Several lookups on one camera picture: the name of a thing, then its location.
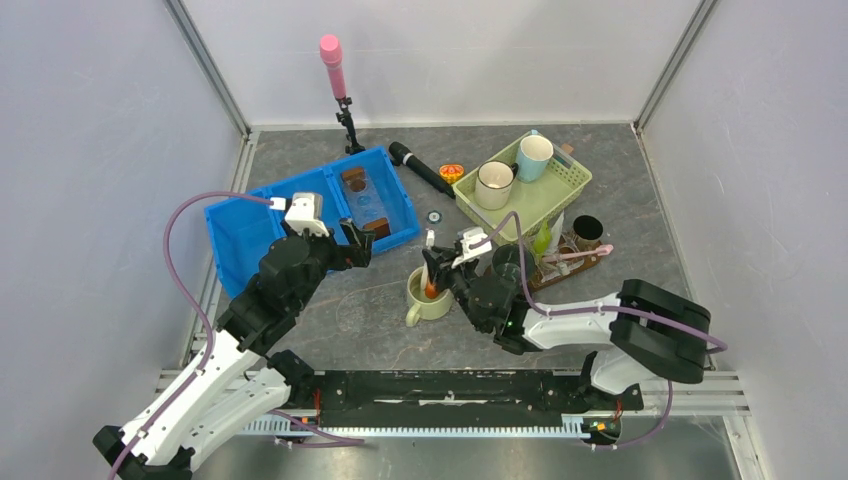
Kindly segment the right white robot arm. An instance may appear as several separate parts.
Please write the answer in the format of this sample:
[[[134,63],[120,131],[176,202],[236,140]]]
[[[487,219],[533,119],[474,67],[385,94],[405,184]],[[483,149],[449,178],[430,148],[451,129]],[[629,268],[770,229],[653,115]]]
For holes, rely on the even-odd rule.
[[[422,252],[428,279],[448,290],[475,330],[490,334],[503,350],[522,355],[568,345],[590,345],[577,382],[580,400],[602,408],[617,394],[659,377],[699,384],[708,356],[710,313],[640,279],[585,302],[549,305],[525,293],[523,278],[534,269],[516,245],[498,248],[489,269],[464,260],[456,248]]]

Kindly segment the black mug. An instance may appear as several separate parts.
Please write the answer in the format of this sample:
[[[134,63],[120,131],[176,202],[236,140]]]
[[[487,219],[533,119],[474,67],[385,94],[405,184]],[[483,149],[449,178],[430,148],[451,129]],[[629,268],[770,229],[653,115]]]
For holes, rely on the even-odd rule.
[[[590,215],[580,215],[572,222],[571,240],[580,252],[594,250],[604,233],[603,224]]]

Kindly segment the dark grey mug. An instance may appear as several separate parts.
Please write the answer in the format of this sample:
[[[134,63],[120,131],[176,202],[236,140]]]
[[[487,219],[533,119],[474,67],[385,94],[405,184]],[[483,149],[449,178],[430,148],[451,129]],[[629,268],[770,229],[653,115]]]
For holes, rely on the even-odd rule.
[[[497,277],[521,287],[522,279],[529,280],[535,273],[535,261],[531,252],[522,250],[518,244],[509,244],[495,250],[491,268]]]

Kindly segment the white toothbrush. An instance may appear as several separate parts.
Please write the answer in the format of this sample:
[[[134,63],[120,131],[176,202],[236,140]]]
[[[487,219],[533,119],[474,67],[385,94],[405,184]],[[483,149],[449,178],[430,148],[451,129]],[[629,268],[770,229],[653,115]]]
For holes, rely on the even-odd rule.
[[[432,282],[430,280],[430,276],[429,276],[430,260],[429,260],[428,252],[434,246],[434,244],[435,244],[435,232],[432,229],[427,229],[426,230],[426,238],[425,238],[425,248],[422,250],[422,254],[424,255],[424,258],[425,258],[425,263],[422,267],[422,272],[421,272],[421,277],[420,277],[420,282],[419,282],[420,289],[421,289],[421,292],[423,294],[424,294],[424,288],[425,288],[426,283]]]

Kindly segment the brown oval wooden tray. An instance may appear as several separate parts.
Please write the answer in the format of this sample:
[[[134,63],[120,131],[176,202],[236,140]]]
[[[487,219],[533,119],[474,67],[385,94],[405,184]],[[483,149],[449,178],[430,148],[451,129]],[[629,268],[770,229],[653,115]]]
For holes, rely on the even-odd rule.
[[[535,273],[528,280],[529,291],[531,293],[534,293],[534,294],[536,292],[540,291],[540,290],[551,287],[552,285],[556,285],[558,283],[561,283],[562,281],[564,281],[566,279],[573,278],[574,276],[578,275],[581,272],[584,272],[586,270],[594,268],[595,266],[597,266],[601,262],[601,260],[603,260],[603,257],[596,257],[596,256],[589,257],[589,256],[587,256],[587,257],[584,257],[585,263],[583,264],[583,266],[579,269],[572,271],[567,276],[561,276],[561,275],[557,275],[557,274],[547,274],[545,272],[546,264],[544,263],[543,258],[548,256],[548,255],[545,254],[542,258],[537,258],[534,255],[534,252],[533,252],[533,249],[532,249],[534,238],[535,238],[535,236],[531,236],[530,240],[525,240],[523,242],[526,247],[530,247],[529,252],[532,253],[532,255],[534,257],[534,261],[535,261]],[[575,248],[576,247],[574,246],[573,241],[565,238],[565,235],[562,235],[561,240],[559,242],[559,251],[558,251],[557,254],[554,254],[552,256],[560,255],[560,254],[563,254],[563,253],[574,253],[574,252],[576,252]]]

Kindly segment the orange toothpaste tube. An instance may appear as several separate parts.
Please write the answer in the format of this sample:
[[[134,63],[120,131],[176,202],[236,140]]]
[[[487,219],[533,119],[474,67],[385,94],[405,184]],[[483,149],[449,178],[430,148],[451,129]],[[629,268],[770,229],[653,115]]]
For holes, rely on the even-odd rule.
[[[428,299],[436,299],[440,293],[432,282],[427,282],[424,288],[424,294]]]

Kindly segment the clear plastic toothbrush holder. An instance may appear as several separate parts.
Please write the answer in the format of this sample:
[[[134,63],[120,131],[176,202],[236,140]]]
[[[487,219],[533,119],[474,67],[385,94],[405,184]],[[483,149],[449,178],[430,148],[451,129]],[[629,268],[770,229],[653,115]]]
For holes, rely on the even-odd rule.
[[[601,245],[598,240],[587,241],[573,232],[560,236],[555,250],[536,258],[535,273],[529,279],[532,292],[547,288],[585,270],[593,268],[600,260],[590,254]]]

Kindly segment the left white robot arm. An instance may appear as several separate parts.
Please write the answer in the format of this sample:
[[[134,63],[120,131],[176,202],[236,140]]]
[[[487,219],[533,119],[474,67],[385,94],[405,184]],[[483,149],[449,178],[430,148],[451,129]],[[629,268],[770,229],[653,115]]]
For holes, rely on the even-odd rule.
[[[349,218],[339,225],[344,245],[318,220],[302,229],[283,225],[284,237],[269,246],[191,363],[136,418],[95,435],[95,447],[111,466],[109,478],[189,479],[250,422],[312,399],[310,369],[291,352],[270,350],[295,326],[329,272],[369,265],[374,231]]]

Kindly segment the white toothpaste tube red cap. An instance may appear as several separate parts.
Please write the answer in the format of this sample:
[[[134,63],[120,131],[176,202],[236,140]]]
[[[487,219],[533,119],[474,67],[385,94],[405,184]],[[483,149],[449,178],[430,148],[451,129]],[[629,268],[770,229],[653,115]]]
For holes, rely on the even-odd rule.
[[[548,247],[545,250],[547,255],[557,254],[559,251],[559,242],[562,237],[562,229],[564,222],[564,213],[561,212],[554,222],[554,224],[550,228],[551,240],[549,242]]]

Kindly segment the green toothpaste tube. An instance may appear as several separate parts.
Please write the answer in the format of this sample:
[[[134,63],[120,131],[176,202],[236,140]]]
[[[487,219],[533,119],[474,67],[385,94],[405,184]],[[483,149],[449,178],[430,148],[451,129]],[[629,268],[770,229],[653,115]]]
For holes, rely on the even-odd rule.
[[[536,237],[533,240],[532,249],[533,249],[534,255],[537,258],[542,258],[545,255],[548,247],[550,246],[551,241],[552,241],[552,234],[551,234],[549,223],[548,223],[548,221],[544,221],[541,224],[540,229],[537,232]]]

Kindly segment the light green mug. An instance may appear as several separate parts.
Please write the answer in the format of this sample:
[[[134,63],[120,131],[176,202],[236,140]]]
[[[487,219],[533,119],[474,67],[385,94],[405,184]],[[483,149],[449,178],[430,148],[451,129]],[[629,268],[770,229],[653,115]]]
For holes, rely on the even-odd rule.
[[[424,279],[424,268],[415,269],[407,279],[406,301],[407,313],[405,325],[414,327],[422,320],[436,320],[444,317],[450,310],[454,296],[450,290],[440,292],[436,297],[429,298],[421,281]]]

